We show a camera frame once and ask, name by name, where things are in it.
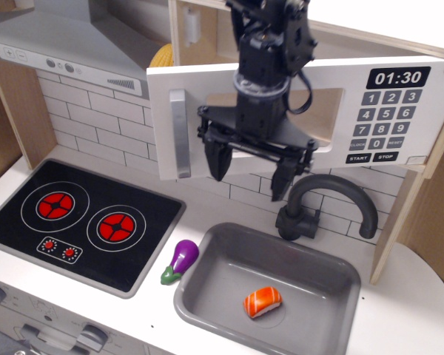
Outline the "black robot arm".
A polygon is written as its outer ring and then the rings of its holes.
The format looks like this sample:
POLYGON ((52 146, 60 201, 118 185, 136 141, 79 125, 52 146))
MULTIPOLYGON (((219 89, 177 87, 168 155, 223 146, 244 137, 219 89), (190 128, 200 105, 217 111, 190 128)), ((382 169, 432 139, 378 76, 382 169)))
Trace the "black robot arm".
POLYGON ((232 152, 238 150, 272 161, 272 200, 282 200, 294 177, 307 171, 314 138, 288 118, 300 115, 312 99, 297 109, 289 106, 292 79, 306 86, 303 68, 313 59, 317 42, 308 26, 307 1, 228 1, 239 63, 233 75, 234 107, 200 106, 202 139, 210 174, 223 180, 232 152))

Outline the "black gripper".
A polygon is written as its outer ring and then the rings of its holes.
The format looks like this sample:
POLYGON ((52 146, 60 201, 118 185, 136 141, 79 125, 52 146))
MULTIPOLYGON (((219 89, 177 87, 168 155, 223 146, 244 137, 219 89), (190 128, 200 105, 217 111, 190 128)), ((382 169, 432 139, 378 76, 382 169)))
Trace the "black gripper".
POLYGON ((235 106, 198 107, 198 137, 204 143, 209 170, 216 181, 222 181, 226 175, 233 149, 277 164, 271 182, 273 202, 284 198, 296 175, 310 170, 317 141, 287 118, 289 112, 299 115, 312 104, 309 80, 302 71, 297 76, 309 91, 306 102, 297 109, 289 107, 290 76, 266 87, 239 72, 234 74, 238 91, 235 106))

